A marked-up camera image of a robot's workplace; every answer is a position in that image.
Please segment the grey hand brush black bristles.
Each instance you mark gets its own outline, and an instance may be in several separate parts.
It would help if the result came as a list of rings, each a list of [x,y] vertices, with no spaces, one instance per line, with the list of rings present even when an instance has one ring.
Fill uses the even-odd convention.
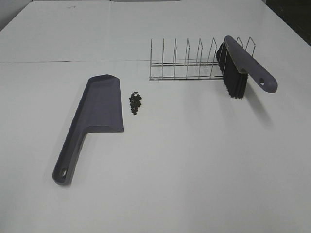
[[[232,36],[227,35],[216,52],[223,82],[232,98],[242,99],[250,76],[262,90],[275,93],[276,79],[254,59]]]

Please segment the pile of coffee beans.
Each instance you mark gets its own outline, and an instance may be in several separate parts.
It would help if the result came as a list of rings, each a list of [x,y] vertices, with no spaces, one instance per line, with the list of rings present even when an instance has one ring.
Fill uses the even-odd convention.
[[[141,107],[141,100],[142,100],[142,97],[138,93],[138,91],[134,91],[129,97],[130,109],[131,109],[132,114],[134,115],[137,114],[138,109]]]

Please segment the grey plastic dustpan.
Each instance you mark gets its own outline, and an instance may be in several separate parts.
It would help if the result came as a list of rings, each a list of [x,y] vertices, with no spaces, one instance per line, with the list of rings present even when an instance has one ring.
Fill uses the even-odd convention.
[[[123,131],[119,78],[105,74],[88,79],[52,173],[55,183],[71,184],[87,134]]]

